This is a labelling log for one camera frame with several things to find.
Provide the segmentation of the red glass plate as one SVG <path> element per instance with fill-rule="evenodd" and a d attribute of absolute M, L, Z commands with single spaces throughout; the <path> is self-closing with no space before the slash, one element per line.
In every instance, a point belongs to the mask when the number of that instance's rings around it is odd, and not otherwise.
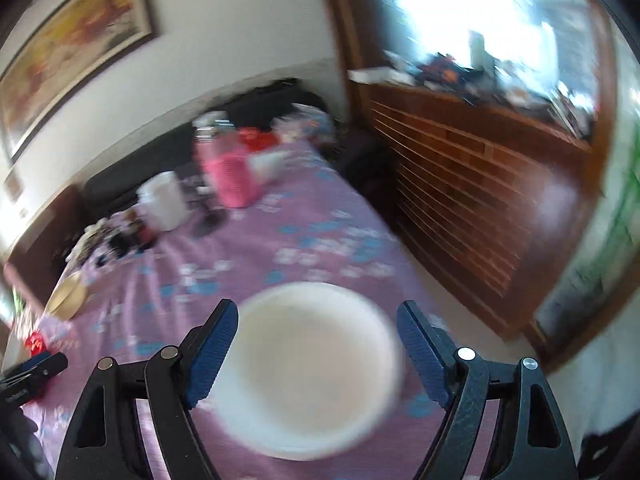
<path fill-rule="evenodd" d="M 46 341 L 39 330 L 34 330 L 24 341 L 25 348 L 30 356 L 38 356 L 48 350 Z"/>

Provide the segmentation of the large white bowl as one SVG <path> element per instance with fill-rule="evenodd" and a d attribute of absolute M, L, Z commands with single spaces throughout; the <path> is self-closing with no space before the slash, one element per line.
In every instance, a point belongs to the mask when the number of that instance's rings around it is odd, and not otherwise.
<path fill-rule="evenodd" d="M 232 439 L 303 462 L 366 440 L 393 411 L 403 381 L 387 313 L 345 287 L 296 282 L 240 304 L 238 331 L 208 398 Z"/>

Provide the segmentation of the purple floral tablecloth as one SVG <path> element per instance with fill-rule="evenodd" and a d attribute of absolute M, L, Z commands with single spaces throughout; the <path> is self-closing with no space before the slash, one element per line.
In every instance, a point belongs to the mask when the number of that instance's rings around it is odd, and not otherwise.
<path fill-rule="evenodd" d="M 218 301 L 242 302 L 284 283 L 312 281 L 346 287 L 388 314 L 406 300 L 432 322 L 439 307 L 414 263 L 386 224 L 304 142 L 288 147 L 277 182 L 256 204 L 230 212 L 210 234 L 190 224 L 156 245 L 103 268 L 88 263 L 88 298 L 68 322 L 46 316 L 39 331 L 68 367 L 26 415 L 50 463 L 60 455 L 67 425 L 93 367 L 102 356 L 144 360 L 183 340 Z M 288 462 L 244 448 L 219 426 L 212 402 L 192 414 L 209 457 L 226 479 L 409 479 L 421 465 L 442 410 L 408 373 L 400 400 L 374 435 L 327 460 Z"/>

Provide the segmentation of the black tin can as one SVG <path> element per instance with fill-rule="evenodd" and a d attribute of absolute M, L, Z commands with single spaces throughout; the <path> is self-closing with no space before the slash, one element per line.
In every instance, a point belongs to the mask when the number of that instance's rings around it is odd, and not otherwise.
<path fill-rule="evenodd" d="M 115 231 L 107 240 L 107 246 L 116 259 L 124 258 L 131 250 L 131 240 L 123 232 Z"/>

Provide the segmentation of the dark jar with cork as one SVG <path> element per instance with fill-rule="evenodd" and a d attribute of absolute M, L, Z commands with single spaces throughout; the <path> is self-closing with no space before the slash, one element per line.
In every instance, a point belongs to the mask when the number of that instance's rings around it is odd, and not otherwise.
<path fill-rule="evenodd" d="M 125 211 L 125 220 L 127 233 L 132 240 L 132 244 L 137 247 L 139 252 L 144 252 L 155 245 L 157 240 L 155 232 L 138 215 L 134 208 L 129 208 Z"/>

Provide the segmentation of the white plastic jar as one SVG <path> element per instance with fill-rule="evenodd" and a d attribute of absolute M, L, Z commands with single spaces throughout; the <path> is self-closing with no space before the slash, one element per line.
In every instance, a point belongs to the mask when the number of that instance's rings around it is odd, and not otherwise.
<path fill-rule="evenodd" d="M 137 189 L 137 196 L 157 231 L 173 231 L 190 219 L 191 211 L 175 171 L 164 171 L 147 180 Z"/>

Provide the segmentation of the black phone stand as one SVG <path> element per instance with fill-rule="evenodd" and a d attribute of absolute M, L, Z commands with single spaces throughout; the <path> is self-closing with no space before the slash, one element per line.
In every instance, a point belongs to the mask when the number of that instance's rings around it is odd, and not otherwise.
<path fill-rule="evenodd" d="M 198 185 L 195 188 L 193 205 L 200 215 L 200 220 L 196 222 L 193 229 L 193 235 L 196 238 L 215 232 L 226 218 L 226 208 L 222 206 L 217 194 L 209 186 Z"/>

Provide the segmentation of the wooden radiator cabinet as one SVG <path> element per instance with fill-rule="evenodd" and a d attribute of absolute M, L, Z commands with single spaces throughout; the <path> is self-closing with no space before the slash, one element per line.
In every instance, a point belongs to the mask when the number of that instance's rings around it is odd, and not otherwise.
<path fill-rule="evenodd" d="M 499 337 L 538 337 L 535 313 L 593 212 L 605 143 L 425 89 L 349 87 L 394 152 L 410 252 Z"/>

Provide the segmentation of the pink knitted thermos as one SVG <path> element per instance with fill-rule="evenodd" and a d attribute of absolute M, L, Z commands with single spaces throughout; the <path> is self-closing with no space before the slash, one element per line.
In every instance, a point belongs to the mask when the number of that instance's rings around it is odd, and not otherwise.
<path fill-rule="evenodd" d="M 226 208 L 242 209 L 256 202 L 258 184 L 235 128 L 221 124 L 197 128 L 195 151 L 201 170 Z"/>

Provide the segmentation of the red plastic bag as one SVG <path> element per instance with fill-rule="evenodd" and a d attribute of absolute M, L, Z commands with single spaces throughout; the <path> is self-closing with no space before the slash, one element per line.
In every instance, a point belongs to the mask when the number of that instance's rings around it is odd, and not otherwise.
<path fill-rule="evenodd" d="M 279 144 L 278 137 L 272 131 L 262 131 L 254 127 L 239 128 L 242 143 L 251 153 L 270 150 Z"/>

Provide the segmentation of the black sofa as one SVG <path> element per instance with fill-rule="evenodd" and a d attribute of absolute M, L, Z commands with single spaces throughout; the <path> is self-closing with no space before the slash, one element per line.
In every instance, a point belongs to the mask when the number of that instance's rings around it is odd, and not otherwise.
<path fill-rule="evenodd" d="M 294 112 L 296 105 L 310 105 L 327 112 L 326 101 L 307 89 L 298 78 L 279 79 L 265 86 L 217 100 L 208 108 L 221 112 L 235 129 L 253 128 L 268 132 L 276 118 Z M 91 177 L 82 188 L 88 211 L 97 217 L 126 208 L 137 200 L 137 189 L 164 171 L 191 168 L 204 157 L 214 157 L 218 141 L 216 128 L 198 133 L 192 119 L 142 145 Z"/>

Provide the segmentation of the framed wall painting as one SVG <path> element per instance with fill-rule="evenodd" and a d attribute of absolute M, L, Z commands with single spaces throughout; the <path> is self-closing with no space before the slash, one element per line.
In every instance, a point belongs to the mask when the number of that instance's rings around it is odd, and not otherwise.
<path fill-rule="evenodd" d="M 50 117 L 107 66 L 155 36 L 149 0 L 65 0 L 1 72 L 1 139 L 16 162 Z"/>

